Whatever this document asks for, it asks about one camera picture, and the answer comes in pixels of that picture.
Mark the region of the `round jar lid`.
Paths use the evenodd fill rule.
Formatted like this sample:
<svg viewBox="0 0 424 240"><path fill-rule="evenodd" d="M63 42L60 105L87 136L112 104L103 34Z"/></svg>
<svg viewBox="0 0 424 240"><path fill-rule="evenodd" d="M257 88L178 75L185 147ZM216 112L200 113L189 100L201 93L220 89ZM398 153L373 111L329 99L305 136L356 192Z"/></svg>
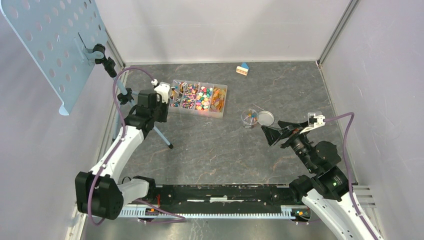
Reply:
<svg viewBox="0 0 424 240"><path fill-rule="evenodd" d="M257 122L261 126L271 126L275 121L274 115L266 110L262 110L257 114Z"/></svg>

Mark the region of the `clear round plastic jar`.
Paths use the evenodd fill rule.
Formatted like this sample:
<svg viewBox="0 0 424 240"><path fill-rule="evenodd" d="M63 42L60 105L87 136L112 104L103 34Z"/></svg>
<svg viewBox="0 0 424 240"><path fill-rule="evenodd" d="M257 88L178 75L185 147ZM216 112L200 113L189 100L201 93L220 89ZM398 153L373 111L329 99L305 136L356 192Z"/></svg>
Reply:
<svg viewBox="0 0 424 240"><path fill-rule="evenodd" d="M258 122L258 112L251 108L243 111L240 117L244 128L251 129Z"/></svg>

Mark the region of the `clear plastic scoop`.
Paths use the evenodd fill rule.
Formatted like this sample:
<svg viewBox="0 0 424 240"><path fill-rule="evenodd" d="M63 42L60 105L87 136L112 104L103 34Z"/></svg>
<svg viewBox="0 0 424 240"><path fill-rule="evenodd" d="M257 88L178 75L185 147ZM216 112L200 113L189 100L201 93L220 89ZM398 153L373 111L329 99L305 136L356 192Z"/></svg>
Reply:
<svg viewBox="0 0 424 240"><path fill-rule="evenodd" d="M171 107L179 107L181 103L181 99L183 97L183 90L179 86L173 86L171 87L171 94L170 94L170 106Z"/></svg>

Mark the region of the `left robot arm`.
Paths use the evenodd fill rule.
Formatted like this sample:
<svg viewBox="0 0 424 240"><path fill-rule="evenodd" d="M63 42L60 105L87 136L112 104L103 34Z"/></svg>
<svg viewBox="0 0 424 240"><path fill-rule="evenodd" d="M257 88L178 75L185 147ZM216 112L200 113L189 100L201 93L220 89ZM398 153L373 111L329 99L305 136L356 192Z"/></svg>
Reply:
<svg viewBox="0 0 424 240"><path fill-rule="evenodd" d="M156 200L154 179L136 176L122 184L119 179L130 156L155 123L167 121L170 94L168 85L138 93L137 103L124 118L124 126L106 154L90 171L81 171L75 177L76 205L80 213L114 220L125 205L137 199L145 204Z"/></svg>

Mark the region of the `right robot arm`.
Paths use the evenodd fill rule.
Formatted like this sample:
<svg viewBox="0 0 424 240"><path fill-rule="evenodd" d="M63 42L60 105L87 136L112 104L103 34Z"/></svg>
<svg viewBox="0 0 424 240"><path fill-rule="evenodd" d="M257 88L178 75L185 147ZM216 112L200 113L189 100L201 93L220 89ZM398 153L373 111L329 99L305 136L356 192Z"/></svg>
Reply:
<svg viewBox="0 0 424 240"><path fill-rule="evenodd" d="M289 184L289 199L304 204L339 240L382 240L356 194L352 181L337 166L341 162L337 146L329 141L313 144L307 137L307 122L279 121L278 127L261 126L269 146L282 141L291 148L309 173Z"/></svg>

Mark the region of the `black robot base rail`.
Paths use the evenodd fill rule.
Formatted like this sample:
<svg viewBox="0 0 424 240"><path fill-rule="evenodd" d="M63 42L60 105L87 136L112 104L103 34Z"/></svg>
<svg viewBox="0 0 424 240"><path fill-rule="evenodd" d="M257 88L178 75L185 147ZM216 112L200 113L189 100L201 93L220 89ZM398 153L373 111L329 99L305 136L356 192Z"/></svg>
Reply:
<svg viewBox="0 0 424 240"><path fill-rule="evenodd" d="M164 184L143 201L173 214L277 214L309 210L287 184Z"/></svg>

